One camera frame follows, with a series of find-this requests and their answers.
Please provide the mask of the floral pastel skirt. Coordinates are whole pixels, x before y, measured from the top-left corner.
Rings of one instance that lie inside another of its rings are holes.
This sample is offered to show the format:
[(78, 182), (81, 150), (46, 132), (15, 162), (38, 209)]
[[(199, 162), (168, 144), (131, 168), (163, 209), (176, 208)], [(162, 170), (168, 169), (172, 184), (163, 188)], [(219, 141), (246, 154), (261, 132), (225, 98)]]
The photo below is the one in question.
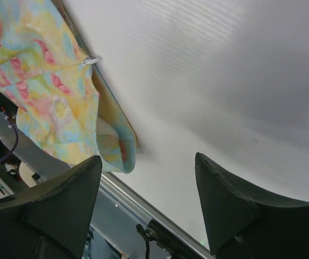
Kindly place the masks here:
[(90, 156), (130, 173), (136, 138), (61, 1), (0, 1), (0, 93), (17, 127), (70, 165)]

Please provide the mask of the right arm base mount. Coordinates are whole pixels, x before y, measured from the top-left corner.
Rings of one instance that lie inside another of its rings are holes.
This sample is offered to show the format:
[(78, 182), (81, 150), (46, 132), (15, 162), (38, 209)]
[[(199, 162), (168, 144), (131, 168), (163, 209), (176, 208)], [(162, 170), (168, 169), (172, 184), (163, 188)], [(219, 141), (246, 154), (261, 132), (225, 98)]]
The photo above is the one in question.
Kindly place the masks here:
[(202, 256), (189, 248), (183, 241), (155, 220), (151, 220), (146, 228), (137, 224), (136, 231), (145, 241), (145, 259), (149, 259), (151, 256), (151, 242), (155, 242), (166, 258), (202, 258)]

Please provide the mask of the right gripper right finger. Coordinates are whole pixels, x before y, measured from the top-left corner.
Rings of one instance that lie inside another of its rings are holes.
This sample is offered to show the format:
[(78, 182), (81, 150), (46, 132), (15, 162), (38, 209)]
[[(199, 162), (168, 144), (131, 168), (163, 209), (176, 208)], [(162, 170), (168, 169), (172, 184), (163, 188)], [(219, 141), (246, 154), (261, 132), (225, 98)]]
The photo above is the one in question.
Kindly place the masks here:
[(216, 258), (309, 258), (309, 202), (246, 181), (195, 155), (210, 253)]

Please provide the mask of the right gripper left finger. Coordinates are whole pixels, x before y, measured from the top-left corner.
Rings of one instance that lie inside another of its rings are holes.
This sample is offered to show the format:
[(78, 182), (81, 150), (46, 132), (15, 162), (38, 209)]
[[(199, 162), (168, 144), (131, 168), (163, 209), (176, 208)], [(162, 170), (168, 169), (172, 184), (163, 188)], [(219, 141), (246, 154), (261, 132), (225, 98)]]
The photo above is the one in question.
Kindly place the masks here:
[(0, 199), (0, 258), (81, 258), (101, 178), (92, 156)]

